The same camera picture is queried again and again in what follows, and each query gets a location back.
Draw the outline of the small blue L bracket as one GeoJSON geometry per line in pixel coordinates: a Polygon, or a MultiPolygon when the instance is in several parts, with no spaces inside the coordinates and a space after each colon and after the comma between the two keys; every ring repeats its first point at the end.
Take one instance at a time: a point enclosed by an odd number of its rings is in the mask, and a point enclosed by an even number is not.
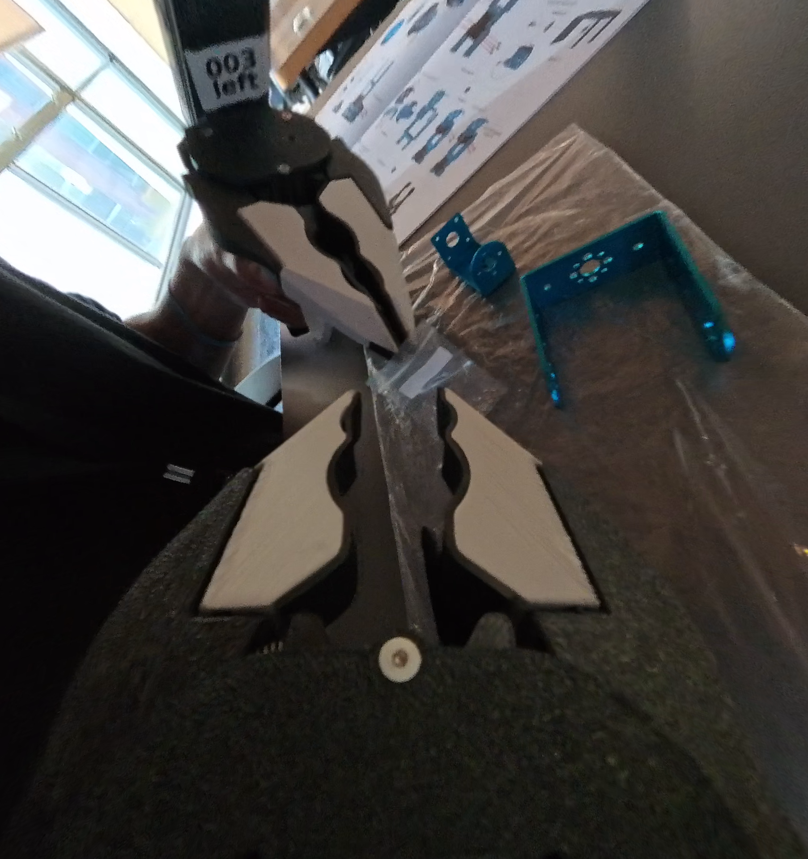
{"type": "Polygon", "coordinates": [[[492,296],[517,273],[506,244],[478,242],[461,213],[431,236],[431,245],[448,270],[483,298],[492,296]]]}

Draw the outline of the person's dark jacket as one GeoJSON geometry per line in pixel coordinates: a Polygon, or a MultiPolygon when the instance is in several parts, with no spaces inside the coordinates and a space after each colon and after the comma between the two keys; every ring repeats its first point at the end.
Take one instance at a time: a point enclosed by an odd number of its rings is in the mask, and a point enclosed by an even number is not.
{"type": "Polygon", "coordinates": [[[67,685],[144,567],[281,438],[248,401],[190,431],[102,454],[0,417],[0,838],[67,685]]]}

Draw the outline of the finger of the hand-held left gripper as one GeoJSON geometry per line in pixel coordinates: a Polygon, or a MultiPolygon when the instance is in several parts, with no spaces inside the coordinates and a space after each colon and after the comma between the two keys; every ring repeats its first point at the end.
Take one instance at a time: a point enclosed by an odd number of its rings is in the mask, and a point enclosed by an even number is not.
{"type": "Polygon", "coordinates": [[[382,334],[377,349],[398,349],[413,333],[413,309],[400,261],[399,242],[377,177],[343,143],[332,143],[319,193],[320,235],[345,279],[376,312],[382,334]]]}
{"type": "Polygon", "coordinates": [[[239,209],[238,215],[281,262],[282,290],[301,307],[311,327],[335,328],[364,346],[397,350],[376,304],[346,280],[336,261],[311,244],[295,209],[259,201],[239,209]]]}

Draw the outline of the large clear plastic bag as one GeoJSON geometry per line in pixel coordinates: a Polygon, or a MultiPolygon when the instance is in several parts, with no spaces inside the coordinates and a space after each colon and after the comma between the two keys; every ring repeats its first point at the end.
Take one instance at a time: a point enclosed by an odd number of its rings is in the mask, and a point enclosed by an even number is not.
{"type": "Polygon", "coordinates": [[[576,125],[465,210],[521,271],[661,211],[720,301],[714,361],[659,259],[549,311],[550,402],[520,288],[485,299],[428,240],[405,254],[417,319],[505,387],[493,418],[587,498],[700,625],[808,846],[808,318],[576,125]]]}

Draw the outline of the large blue U bracket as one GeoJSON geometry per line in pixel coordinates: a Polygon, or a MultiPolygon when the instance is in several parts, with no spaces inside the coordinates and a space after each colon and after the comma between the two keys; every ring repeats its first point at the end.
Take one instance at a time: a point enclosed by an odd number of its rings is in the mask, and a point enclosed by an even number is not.
{"type": "Polygon", "coordinates": [[[721,302],[672,221],[664,211],[655,210],[522,276],[536,354],[554,407],[562,408],[564,398],[549,344],[553,310],[631,275],[657,272],[667,292],[683,306],[711,358],[731,359],[737,339],[721,302]]]}

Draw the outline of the printed instruction manual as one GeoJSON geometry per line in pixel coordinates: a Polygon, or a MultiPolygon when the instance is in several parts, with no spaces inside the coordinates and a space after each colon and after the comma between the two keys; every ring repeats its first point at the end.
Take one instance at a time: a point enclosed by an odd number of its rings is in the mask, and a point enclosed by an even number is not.
{"type": "Polygon", "coordinates": [[[316,119],[377,176],[403,243],[645,4],[408,2],[316,119]]]}

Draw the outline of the large glass window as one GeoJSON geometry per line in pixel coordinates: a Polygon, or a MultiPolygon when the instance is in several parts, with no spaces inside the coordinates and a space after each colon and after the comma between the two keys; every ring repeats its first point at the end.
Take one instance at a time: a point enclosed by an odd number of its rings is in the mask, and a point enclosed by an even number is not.
{"type": "Polygon", "coordinates": [[[150,2],[0,2],[0,257],[125,318],[200,223],[150,2]]]}

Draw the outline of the blue wristband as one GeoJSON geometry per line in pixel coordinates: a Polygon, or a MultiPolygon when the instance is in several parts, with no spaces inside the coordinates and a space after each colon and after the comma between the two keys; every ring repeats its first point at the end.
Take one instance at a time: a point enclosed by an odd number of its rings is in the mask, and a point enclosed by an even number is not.
{"type": "Polygon", "coordinates": [[[172,313],[180,320],[181,325],[186,332],[197,340],[199,343],[208,348],[215,349],[232,349],[242,336],[242,332],[235,339],[215,338],[212,335],[204,332],[191,318],[187,311],[174,299],[174,296],[169,293],[167,296],[172,313]]]}

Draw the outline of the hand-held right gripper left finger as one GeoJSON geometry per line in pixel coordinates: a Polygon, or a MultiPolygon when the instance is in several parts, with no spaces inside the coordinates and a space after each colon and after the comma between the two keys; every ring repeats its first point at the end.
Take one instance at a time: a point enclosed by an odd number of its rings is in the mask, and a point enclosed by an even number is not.
{"type": "Polygon", "coordinates": [[[283,610],[345,561],[362,403],[346,391],[264,458],[201,598],[205,615],[283,610]]]}

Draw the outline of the person's left hand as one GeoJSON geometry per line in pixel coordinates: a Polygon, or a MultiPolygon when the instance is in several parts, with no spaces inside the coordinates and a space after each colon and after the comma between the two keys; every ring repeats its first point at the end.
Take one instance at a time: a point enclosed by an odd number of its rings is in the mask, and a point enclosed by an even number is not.
{"type": "Polygon", "coordinates": [[[169,296],[205,336],[235,341],[252,309],[294,330],[306,328],[300,307],[265,266],[225,251],[205,225],[183,243],[169,296]]]}

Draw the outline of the clear bag of tiny nuts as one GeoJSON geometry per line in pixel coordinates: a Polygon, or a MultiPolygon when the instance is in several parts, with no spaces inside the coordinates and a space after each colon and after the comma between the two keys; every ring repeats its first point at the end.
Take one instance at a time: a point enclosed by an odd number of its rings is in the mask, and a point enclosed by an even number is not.
{"type": "Polygon", "coordinates": [[[419,328],[388,359],[372,359],[368,387],[373,393],[415,400],[442,388],[476,367],[472,358],[435,328],[419,328]]]}

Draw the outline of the person's left forearm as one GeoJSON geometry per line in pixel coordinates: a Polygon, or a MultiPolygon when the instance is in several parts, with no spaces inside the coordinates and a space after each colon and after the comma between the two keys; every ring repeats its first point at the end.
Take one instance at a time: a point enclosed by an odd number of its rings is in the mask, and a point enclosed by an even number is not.
{"type": "Polygon", "coordinates": [[[101,306],[0,257],[0,419],[52,441],[156,443],[249,459],[282,440],[274,410],[101,306]]]}

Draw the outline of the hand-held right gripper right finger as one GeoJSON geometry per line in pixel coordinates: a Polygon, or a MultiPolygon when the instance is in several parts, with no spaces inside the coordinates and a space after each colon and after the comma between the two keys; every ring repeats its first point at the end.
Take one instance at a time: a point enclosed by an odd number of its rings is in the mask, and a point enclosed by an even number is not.
{"type": "Polygon", "coordinates": [[[441,645],[474,642],[488,617],[518,648],[547,648],[543,613],[603,611],[603,598],[539,460],[453,391],[436,398],[450,499],[426,574],[441,645]]]}

